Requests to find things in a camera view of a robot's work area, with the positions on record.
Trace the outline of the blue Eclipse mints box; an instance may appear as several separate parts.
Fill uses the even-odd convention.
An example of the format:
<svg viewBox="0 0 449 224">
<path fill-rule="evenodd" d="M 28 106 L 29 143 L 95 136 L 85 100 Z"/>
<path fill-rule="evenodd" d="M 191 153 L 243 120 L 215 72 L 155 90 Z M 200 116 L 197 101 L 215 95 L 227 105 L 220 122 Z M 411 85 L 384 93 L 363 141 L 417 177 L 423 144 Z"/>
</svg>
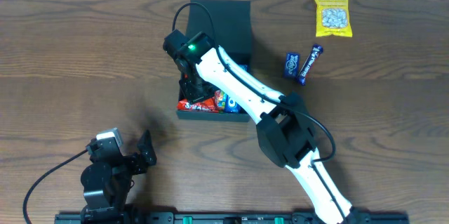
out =
<svg viewBox="0 0 449 224">
<path fill-rule="evenodd" d="M 299 72 L 300 54 L 295 52 L 286 53 L 286 61 L 284 63 L 283 77 L 294 79 Z"/>
</svg>

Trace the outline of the yellow nuts bag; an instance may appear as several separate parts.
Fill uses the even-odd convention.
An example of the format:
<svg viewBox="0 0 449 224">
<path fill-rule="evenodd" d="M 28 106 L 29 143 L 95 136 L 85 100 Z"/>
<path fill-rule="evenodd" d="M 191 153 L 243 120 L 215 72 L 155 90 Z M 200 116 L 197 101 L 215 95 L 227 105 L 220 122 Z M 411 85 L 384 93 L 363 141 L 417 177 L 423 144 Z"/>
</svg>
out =
<svg viewBox="0 0 449 224">
<path fill-rule="evenodd" d="M 316 37 L 352 37 L 349 0 L 314 0 L 316 3 Z"/>
</svg>

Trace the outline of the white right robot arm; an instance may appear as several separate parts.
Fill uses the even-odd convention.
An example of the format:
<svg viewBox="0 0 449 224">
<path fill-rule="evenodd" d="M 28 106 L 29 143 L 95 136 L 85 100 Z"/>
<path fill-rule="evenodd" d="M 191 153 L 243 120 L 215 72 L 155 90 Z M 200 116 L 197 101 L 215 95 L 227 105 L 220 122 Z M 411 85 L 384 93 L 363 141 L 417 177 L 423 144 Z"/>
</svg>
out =
<svg viewBox="0 0 449 224">
<path fill-rule="evenodd" d="M 348 223 L 352 205 L 337 189 L 315 142 L 314 127 L 328 129 L 310 116 L 295 93 L 284 95 L 239 67 L 206 33 L 192 38 L 174 29 L 163 42 L 182 76 L 180 89 L 190 103 L 224 91 L 256 124 L 258 144 L 275 165 L 288 169 L 309 196 L 324 223 Z"/>
</svg>

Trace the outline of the Haribo gummy worms bag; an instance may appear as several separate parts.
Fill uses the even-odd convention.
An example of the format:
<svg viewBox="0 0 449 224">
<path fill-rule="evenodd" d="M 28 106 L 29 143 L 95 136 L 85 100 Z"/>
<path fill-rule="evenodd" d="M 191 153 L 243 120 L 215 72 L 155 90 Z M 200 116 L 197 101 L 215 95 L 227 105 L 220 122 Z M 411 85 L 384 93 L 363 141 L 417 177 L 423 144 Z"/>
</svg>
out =
<svg viewBox="0 0 449 224">
<path fill-rule="evenodd" d="M 227 94 L 222 90 L 216 91 L 214 96 L 214 102 L 217 110 L 219 111 L 224 110 L 227 103 Z"/>
</svg>

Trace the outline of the dark green open box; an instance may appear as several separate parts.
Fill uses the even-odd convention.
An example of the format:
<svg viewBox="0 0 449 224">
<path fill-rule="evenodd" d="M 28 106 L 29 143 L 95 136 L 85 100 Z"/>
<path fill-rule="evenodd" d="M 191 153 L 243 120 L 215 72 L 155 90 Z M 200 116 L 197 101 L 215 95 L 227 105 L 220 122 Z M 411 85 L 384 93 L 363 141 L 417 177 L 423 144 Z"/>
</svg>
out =
<svg viewBox="0 0 449 224">
<path fill-rule="evenodd" d="M 212 27 L 227 55 L 250 69 L 253 53 L 253 37 L 250 21 L 250 2 L 232 0 L 190 0 L 204 5 L 189 8 L 186 36 L 192 38 L 200 31 L 212 35 Z"/>
</svg>

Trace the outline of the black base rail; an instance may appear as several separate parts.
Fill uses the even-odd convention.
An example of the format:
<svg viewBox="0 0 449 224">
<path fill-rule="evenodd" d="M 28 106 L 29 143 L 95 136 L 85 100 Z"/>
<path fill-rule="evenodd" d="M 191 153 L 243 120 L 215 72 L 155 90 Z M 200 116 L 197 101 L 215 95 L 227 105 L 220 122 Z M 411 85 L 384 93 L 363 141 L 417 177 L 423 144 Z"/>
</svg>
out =
<svg viewBox="0 0 449 224">
<path fill-rule="evenodd" d="M 319 224 L 322 220 L 311 212 L 290 214 L 149 212 L 127 215 L 116 222 L 132 224 Z M 348 217 L 348 222 L 360 224 L 410 223 L 405 214 L 368 212 L 355 213 Z"/>
</svg>

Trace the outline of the Dairy Milk chocolate bar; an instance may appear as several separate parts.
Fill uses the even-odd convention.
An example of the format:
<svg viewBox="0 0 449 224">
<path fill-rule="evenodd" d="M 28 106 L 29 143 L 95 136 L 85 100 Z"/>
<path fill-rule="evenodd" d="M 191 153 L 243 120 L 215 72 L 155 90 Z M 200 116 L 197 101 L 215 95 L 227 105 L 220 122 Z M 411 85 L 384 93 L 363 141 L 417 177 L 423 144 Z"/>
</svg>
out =
<svg viewBox="0 0 449 224">
<path fill-rule="evenodd" d="M 314 62 L 319 58 L 319 56 L 323 53 L 323 47 L 318 44 L 314 44 L 311 48 L 310 54 L 307 56 L 299 74 L 296 76 L 295 80 L 301 86 L 304 86 L 306 83 L 307 75 L 312 68 Z"/>
</svg>

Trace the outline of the blue Oreo cookie pack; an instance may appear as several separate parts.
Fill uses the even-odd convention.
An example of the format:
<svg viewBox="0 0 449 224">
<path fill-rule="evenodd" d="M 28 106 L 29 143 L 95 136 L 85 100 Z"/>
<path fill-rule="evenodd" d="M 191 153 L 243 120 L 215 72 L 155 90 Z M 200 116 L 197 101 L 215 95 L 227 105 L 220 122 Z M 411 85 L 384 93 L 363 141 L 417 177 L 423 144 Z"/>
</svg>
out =
<svg viewBox="0 0 449 224">
<path fill-rule="evenodd" d="M 226 113 L 239 113 L 241 111 L 241 106 L 235 100 L 233 100 L 227 93 L 225 93 L 224 111 Z"/>
</svg>

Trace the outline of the red Hacks candy bag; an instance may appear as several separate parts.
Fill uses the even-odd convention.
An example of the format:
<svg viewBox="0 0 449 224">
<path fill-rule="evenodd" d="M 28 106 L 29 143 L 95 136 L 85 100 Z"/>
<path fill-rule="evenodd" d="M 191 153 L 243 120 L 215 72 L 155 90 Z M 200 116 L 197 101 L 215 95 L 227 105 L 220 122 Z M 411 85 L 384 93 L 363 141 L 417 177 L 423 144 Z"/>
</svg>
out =
<svg viewBox="0 0 449 224">
<path fill-rule="evenodd" d="M 199 111 L 218 113 L 213 98 L 206 99 L 199 103 L 190 103 L 187 99 L 180 100 L 177 103 L 177 109 L 181 111 Z"/>
</svg>

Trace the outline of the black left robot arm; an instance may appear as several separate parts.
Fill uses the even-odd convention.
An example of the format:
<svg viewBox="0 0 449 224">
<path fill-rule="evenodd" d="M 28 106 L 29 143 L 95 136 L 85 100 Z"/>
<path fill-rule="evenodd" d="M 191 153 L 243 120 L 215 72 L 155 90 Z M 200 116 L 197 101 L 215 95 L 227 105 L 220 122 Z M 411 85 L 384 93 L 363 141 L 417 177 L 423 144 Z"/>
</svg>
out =
<svg viewBox="0 0 449 224">
<path fill-rule="evenodd" d="M 157 157 L 148 130 L 140 137 L 138 151 L 123 155 L 117 128 L 100 132 L 86 146 L 92 162 L 81 174 L 87 205 L 80 213 L 82 223 L 141 223 L 139 211 L 126 203 L 134 185 L 133 176 L 147 172 Z"/>
</svg>

